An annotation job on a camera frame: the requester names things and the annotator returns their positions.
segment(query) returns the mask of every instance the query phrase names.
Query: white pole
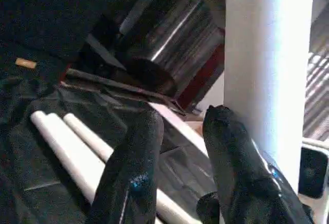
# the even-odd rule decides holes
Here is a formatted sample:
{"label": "white pole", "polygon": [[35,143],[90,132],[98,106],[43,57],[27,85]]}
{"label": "white pole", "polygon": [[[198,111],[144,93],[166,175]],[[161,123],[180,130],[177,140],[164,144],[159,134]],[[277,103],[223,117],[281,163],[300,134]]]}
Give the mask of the white pole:
{"label": "white pole", "polygon": [[31,121],[68,171],[86,199],[92,203],[104,163],[56,115],[42,111],[31,115]]}
{"label": "white pole", "polygon": [[113,149],[105,143],[103,139],[97,136],[74,114],[66,114],[63,118],[65,123],[102,159],[107,162]]}
{"label": "white pole", "polygon": [[297,192],[313,0],[226,0],[224,105]]}
{"label": "white pole", "polygon": [[[104,140],[99,138],[74,114],[66,114],[64,121],[90,146],[90,149],[101,157],[104,162],[107,162],[113,153],[113,149]],[[201,224],[199,220],[192,218],[160,189],[157,189],[156,209],[160,216],[170,224]]]}

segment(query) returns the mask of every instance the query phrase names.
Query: white plastic tube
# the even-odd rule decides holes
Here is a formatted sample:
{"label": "white plastic tube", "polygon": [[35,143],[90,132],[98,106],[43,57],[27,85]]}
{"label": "white plastic tube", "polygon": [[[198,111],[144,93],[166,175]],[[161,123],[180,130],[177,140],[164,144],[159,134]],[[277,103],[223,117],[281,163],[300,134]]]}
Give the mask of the white plastic tube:
{"label": "white plastic tube", "polygon": [[74,114],[66,114],[65,123],[102,159],[107,162],[113,149]]}
{"label": "white plastic tube", "polygon": [[[113,149],[104,140],[99,138],[73,114],[66,114],[64,116],[64,121],[104,162],[107,162],[113,153]],[[159,189],[157,189],[156,207],[157,212],[169,224],[201,224],[200,221],[192,218],[178,204],[176,204]]]}
{"label": "white plastic tube", "polygon": [[226,0],[224,105],[297,192],[313,0]]}
{"label": "white plastic tube", "polygon": [[56,115],[42,111],[31,115],[43,138],[61,161],[86,199],[92,203],[104,163]]}

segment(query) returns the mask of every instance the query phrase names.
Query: white pillar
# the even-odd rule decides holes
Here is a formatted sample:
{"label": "white pillar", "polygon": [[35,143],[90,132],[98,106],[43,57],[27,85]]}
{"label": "white pillar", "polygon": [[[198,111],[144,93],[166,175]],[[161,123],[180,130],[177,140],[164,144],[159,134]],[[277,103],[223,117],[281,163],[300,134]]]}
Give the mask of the white pillar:
{"label": "white pillar", "polygon": [[224,105],[297,191],[313,0],[226,0]]}

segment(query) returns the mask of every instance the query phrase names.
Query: small tan object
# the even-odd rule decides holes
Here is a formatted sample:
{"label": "small tan object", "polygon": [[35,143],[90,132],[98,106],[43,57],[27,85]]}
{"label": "small tan object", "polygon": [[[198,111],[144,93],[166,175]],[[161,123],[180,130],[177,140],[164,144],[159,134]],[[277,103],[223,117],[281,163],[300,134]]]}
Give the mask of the small tan object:
{"label": "small tan object", "polygon": [[17,58],[15,64],[17,66],[23,66],[23,67],[30,68],[30,69],[35,69],[35,66],[36,66],[36,62],[28,61],[23,58]]}

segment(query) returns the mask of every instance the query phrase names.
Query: dark red surface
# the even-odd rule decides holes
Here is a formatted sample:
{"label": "dark red surface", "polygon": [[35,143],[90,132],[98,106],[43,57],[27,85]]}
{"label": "dark red surface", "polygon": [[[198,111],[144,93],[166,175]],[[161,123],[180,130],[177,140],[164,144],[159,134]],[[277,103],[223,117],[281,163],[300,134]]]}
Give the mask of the dark red surface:
{"label": "dark red surface", "polygon": [[219,45],[209,60],[203,65],[203,67],[198,71],[196,76],[192,79],[190,84],[178,97],[177,102],[182,108],[187,108],[189,104],[198,94],[199,90],[207,83],[208,79],[215,72],[216,68],[220,64],[224,64],[224,44]]}

